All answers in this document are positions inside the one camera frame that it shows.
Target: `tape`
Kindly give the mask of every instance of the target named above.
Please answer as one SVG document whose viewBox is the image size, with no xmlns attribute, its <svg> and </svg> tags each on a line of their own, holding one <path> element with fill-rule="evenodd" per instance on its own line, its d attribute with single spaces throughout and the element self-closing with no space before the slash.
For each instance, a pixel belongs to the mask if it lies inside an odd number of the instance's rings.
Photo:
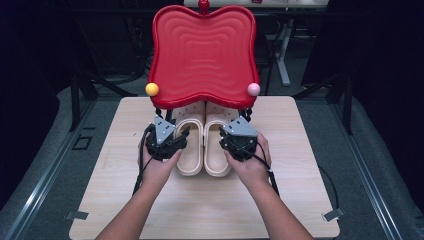
<svg viewBox="0 0 424 240">
<path fill-rule="evenodd" d="M 86 213 L 86 212 L 76 211 L 76 212 L 68 212 L 68 214 L 66 214 L 65 218 L 69 219 L 69 220 L 74 220 L 74 219 L 85 220 L 85 219 L 87 219 L 87 216 L 88 216 L 88 213 Z"/>
<path fill-rule="evenodd" d="M 345 214 L 345 211 L 343 211 L 343 209 L 341 208 L 337 208 L 327 214 L 322 214 L 322 218 L 324 219 L 324 221 L 331 221 L 333 219 L 339 219 L 340 216 L 343 216 Z"/>
</svg>

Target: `human arm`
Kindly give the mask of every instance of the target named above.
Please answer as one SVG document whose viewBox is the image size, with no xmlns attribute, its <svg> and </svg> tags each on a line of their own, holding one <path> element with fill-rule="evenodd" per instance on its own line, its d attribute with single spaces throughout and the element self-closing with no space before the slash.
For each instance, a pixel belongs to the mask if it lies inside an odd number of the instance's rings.
<svg viewBox="0 0 424 240">
<path fill-rule="evenodd" d="M 268 165 L 271 166 L 268 140 L 261 133 L 258 133 L 258 145 L 255 154 L 261 159 L 266 159 Z M 225 151 L 225 155 L 228 163 L 237 172 L 241 182 L 252 195 L 270 239 L 313 239 L 275 193 L 268 181 L 268 173 L 261 162 L 253 158 L 239 162 L 232 158 L 227 151 Z"/>
<path fill-rule="evenodd" d="M 142 164 L 146 166 L 151 156 L 145 144 L 141 147 L 143 148 Z M 143 171 L 143 181 L 138 191 L 96 239 L 139 239 L 153 203 L 168 181 L 172 169 L 181 156 L 181 151 L 181 149 L 178 150 L 166 162 L 152 159 L 148 163 Z"/>
</svg>

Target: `chair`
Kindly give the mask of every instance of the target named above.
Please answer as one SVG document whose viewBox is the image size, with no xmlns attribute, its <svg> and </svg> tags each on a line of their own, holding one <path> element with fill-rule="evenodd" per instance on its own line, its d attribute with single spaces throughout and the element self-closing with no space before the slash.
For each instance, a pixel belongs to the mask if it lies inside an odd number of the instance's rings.
<svg viewBox="0 0 424 240">
<path fill-rule="evenodd" d="M 278 40 L 283 31 L 283 25 L 280 19 L 272 14 L 257 14 L 256 19 L 256 41 L 255 41 L 255 62 L 259 69 L 259 75 L 262 70 L 268 68 L 266 78 L 265 95 L 268 95 L 271 74 L 276 60 L 276 51 Z"/>
</svg>

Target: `human hand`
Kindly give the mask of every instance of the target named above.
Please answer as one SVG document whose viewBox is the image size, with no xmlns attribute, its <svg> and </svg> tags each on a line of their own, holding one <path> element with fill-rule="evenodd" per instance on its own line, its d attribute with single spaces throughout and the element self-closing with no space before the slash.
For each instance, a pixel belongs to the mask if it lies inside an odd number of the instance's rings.
<svg viewBox="0 0 424 240">
<path fill-rule="evenodd" d="M 237 172 L 241 182 L 248 188 L 252 188 L 256 185 L 267 184 L 268 172 L 263 163 L 257 159 L 249 159 L 244 162 L 235 160 L 228 151 L 224 151 L 227 158 L 228 164 Z M 263 160 L 266 160 L 267 164 L 271 166 L 271 154 L 269 152 L 268 140 L 258 132 L 258 144 L 256 145 L 255 155 Z"/>
<path fill-rule="evenodd" d="M 144 142 L 143 146 L 138 145 L 138 148 L 143 148 L 143 179 L 141 186 L 150 187 L 152 190 L 156 191 L 157 194 L 162 190 L 163 186 L 165 186 L 166 182 L 169 179 L 172 169 L 177 165 L 178 160 L 180 159 L 182 150 L 179 149 L 174 155 L 168 159 L 166 162 L 158 161 L 156 159 L 152 159 L 152 156 L 149 154 L 146 142 Z M 140 151 L 137 160 L 138 164 L 140 164 Z"/>
</svg>

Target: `red knob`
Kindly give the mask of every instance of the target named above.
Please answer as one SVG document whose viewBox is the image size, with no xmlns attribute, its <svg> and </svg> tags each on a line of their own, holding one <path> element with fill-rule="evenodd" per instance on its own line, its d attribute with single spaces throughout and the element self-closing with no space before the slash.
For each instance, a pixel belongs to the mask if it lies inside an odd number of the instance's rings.
<svg viewBox="0 0 424 240">
<path fill-rule="evenodd" d="M 206 13 L 208 13 L 208 9 L 209 9 L 209 6 L 210 6 L 209 0 L 199 0 L 198 6 L 199 6 L 202 14 L 206 15 Z"/>
</svg>

